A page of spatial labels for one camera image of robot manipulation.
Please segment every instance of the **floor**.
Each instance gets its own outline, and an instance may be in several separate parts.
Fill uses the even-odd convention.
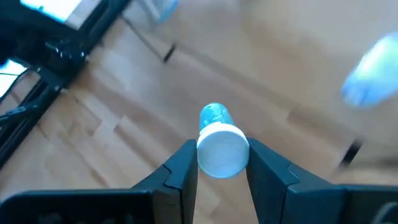
[[[279,15],[286,10],[311,24],[316,22],[303,18],[304,12],[314,18],[327,16],[317,9],[337,10],[339,4],[347,4],[348,8],[342,11],[347,10],[348,15],[352,12],[349,7],[357,6],[350,4],[356,1],[350,4],[338,1],[322,7],[318,1],[300,2],[311,7],[289,0],[267,3],[181,0],[176,14],[158,28],[146,26],[143,13],[133,13],[139,11],[133,5],[124,16],[135,21],[160,51],[166,52],[172,40],[180,43],[171,61],[167,65],[160,63],[126,23],[117,20],[104,38],[104,45],[90,55],[90,62],[78,80],[63,91],[0,171],[0,197],[32,189],[131,187],[162,164],[186,139],[197,138],[200,110],[212,101],[224,103],[248,136],[258,138],[296,164],[334,183],[398,184],[392,138],[370,139],[358,162],[348,170],[336,171],[345,150],[359,135],[356,133],[359,126],[348,129],[332,116],[337,112],[354,113],[347,113],[347,108],[340,110],[343,105],[337,107],[327,98],[333,95],[331,87],[344,79],[343,73],[333,82],[321,75],[321,68],[334,66],[326,56],[316,57],[320,49],[314,46],[313,39],[298,40],[296,36],[316,31],[324,35],[319,39],[327,42],[323,38],[334,34],[327,29],[331,24],[324,28],[323,24],[314,26],[321,30],[288,29],[289,17],[281,19]],[[381,13],[387,10],[382,5],[396,4],[378,2],[372,5],[376,3],[369,1],[367,7],[374,6]],[[95,1],[83,0],[68,22],[78,26],[94,5]],[[261,9],[267,13],[256,18]],[[383,18],[393,21],[391,15]],[[267,25],[268,30],[262,30],[265,26],[262,22],[272,24]],[[284,30],[277,29],[277,24],[284,25]],[[343,26],[339,28],[341,33],[354,33]],[[369,41],[344,42],[338,49],[329,45],[329,53],[335,54],[327,56],[338,65],[344,63],[345,67],[338,68],[347,74],[360,58],[358,52],[366,51],[366,43],[371,45],[370,39],[382,31],[374,32]],[[334,34],[330,38],[343,37]],[[292,45],[281,45],[280,41]],[[307,67],[310,62],[317,67]],[[311,76],[298,77],[305,72]],[[27,74],[4,100],[0,112],[17,105],[36,81],[36,74]],[[328,102],[335,108],[330,113],[322,106]],[[360,124],[360,119],[353,122]],[[200,172],[195,223],[255,222],[245,173],[234,179],[215,180]]]

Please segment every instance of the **white bottle cap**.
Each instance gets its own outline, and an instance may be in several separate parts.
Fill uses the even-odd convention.
[[[248,164],[249,147],[239,128],[221,122],[211,123],[200,131],[197,143],[199,168],[211,177],[234,177]]]

